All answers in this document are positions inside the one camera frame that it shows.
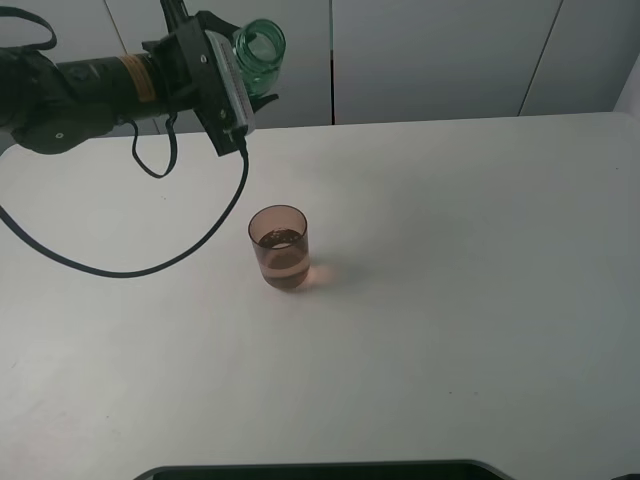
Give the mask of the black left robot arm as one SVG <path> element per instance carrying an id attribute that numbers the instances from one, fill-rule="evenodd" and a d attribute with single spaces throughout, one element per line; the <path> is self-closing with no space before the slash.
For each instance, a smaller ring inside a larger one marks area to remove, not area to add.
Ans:
<path id="1" fill-rule="evenodd" d="M 193 111 L 220 156 L 236 151 L 236 119 L 209 40 L 237 26 L 181 1 L 161 4 L 168 33 L 139 54 L 54 63 L 57 40 L 1 50 L 1 129 L 41 154 L 59 154 L 114 127 Z"/>

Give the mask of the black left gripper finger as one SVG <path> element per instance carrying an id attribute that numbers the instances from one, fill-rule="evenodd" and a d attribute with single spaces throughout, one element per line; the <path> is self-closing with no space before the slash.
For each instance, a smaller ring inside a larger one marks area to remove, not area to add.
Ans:
<path id="1" fill-rule="evenodd" d="M 160 5 L 169 34 L 191 19 L 183 0 L 160 0 Z"/>
<path id="2" fill-rule="evenodd" d="M 277 101 L 278 99 L 279 99 L 278 94 L 263 95 L 260 97 L 252 97 L 250 99 L 250 105 L 252 109 L 252 120 L 251 120 L 251 125 L 249 127 L 250 131 L 254 131 L 256 129 L 258 112 L 262 110 L 264 107 L 266 107 L 267 105 L 269 105 L 270 103 Z"/>

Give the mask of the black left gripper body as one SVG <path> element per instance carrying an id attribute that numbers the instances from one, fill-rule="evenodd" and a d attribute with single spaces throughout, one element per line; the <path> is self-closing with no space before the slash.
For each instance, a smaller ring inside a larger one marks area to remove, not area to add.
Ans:
<path id="1" fill-rule="evenodd" d="M 167 35 L 145 42 L 143 49 L 159 71 L 167 112 L 192 110 L 218 155 L 237 151 L 232 136 L 237 116 L 207 34 L 230 40 L 239 27 L 211 12 L 165 12 L 163 16 Z"/>

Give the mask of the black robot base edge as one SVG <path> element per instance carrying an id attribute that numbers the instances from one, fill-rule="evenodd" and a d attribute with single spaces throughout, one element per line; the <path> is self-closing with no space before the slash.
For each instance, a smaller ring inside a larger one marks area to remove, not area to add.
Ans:
<path id="1" fill-rule="evenodd" d="M 507 479 L 475 460 L 384 461 L 312 464 L 164 466 L 140 479 L 351 480 L 351 479 Z"/>

